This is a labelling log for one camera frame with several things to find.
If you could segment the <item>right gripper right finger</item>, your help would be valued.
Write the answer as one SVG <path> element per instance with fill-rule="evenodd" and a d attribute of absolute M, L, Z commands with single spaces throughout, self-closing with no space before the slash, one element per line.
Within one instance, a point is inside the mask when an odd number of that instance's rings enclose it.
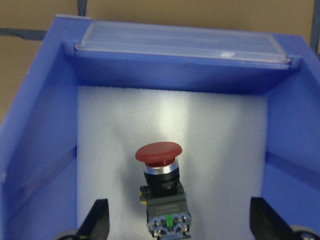
<path fill-rule="evenodd" d="M 249 228 L 256 240 L 296 240 L 289 225 L 263 197 L 251 197 Z"/>

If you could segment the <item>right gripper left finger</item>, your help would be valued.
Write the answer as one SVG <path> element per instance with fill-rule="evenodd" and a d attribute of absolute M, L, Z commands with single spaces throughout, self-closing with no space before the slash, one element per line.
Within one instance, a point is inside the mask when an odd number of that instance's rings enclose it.
<path fill-rule="evenodd" d="M 106 240 L 110 232 L 108 199 L 97 199 L 76 232 L 79 240 Z"/>

